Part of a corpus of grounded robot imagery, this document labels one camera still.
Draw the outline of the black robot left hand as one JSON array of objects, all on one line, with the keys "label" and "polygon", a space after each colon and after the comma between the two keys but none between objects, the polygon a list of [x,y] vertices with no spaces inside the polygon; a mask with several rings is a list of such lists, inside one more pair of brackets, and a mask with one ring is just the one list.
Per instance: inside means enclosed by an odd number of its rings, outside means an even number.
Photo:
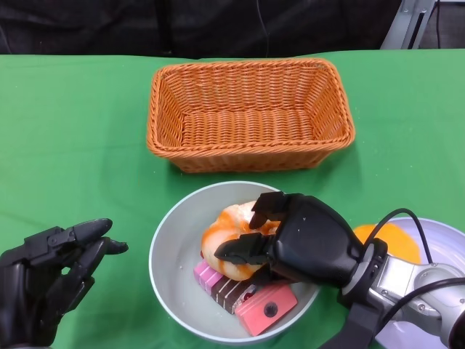
[{"label": "black robot left hand", "polygon": [[1,347],[48,348],[62,317],[94,285],[106,255],[128,250],[106,236],[112,220],[55,226],[1,254]]}]

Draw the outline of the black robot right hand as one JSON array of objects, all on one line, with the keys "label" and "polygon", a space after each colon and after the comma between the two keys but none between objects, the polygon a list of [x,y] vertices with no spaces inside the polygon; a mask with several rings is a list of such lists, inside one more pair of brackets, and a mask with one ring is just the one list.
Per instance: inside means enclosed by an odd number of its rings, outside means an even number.
[{"label": "black robot right hand", "polygon": [[314,196],[263,193],[250,226],[277,221],[273,235],[259,232],[224,242],[215,257],[237,266],[257,266],[254,284],[313,282],[343,288],[360,262],[363,245],[335,210]]}]

